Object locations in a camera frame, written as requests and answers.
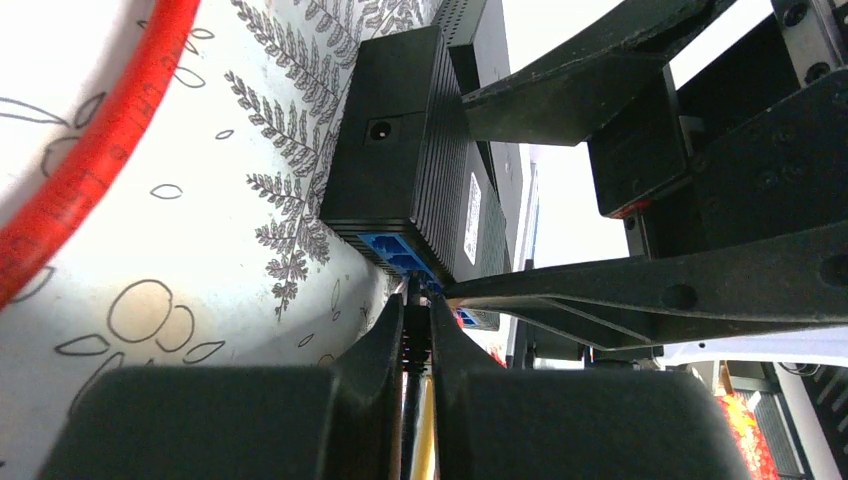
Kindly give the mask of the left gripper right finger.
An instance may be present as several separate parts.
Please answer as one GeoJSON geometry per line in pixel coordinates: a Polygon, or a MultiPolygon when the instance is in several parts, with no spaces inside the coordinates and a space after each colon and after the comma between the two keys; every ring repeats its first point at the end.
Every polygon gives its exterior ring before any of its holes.
{"type": "Polygon", "coordinates": [[[695,377],[506,369],[442,297],[431,336],[443,479],[745,479],[717,401],[695,377]]]}

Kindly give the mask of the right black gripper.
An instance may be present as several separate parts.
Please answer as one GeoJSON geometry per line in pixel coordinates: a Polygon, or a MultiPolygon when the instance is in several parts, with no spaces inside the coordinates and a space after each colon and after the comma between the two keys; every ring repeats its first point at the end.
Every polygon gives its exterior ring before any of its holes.
{"type": "Polygon", "coordinates": [[[666,66],[733,3],[621,2],[511,75],[503,129],[590,137],[598,210],[633,254],[748,244],[480,278],[452,307],[600,350],[846,323],[847,5],[776,1],[676,88],[666,66]]]}

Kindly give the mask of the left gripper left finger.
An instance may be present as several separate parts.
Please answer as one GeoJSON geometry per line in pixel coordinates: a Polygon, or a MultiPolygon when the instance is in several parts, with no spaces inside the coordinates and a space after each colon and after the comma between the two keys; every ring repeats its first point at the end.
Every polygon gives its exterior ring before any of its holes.
{"type": "Polygon", "coordinates": [[[137,367],[101,377],[42,479],[395,479],[404,305],[325,366],[137,367]]]}

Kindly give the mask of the small black adapter box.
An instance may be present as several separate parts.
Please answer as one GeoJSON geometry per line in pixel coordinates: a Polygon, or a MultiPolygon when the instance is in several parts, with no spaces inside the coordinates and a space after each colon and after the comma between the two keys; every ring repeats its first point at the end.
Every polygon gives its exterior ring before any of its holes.
{"type": "Polygon", "coordinates": [[[320,219],[434,292],[509,268],[506,219],[436,26],[362,42],[320,219]]]}

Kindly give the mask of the black network switch box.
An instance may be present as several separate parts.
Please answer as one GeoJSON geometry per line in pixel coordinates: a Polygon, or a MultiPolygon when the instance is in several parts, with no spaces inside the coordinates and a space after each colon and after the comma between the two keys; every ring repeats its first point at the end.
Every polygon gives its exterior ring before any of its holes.
{"type": "Polygon", "coordinates": [[[520,268],[526,258],[524,172],[520,147],[503,129],[511,81],[503,3],[440,1],[433,23],[445,37],[473,136],[506,218],[510,258],[520,268]]]}

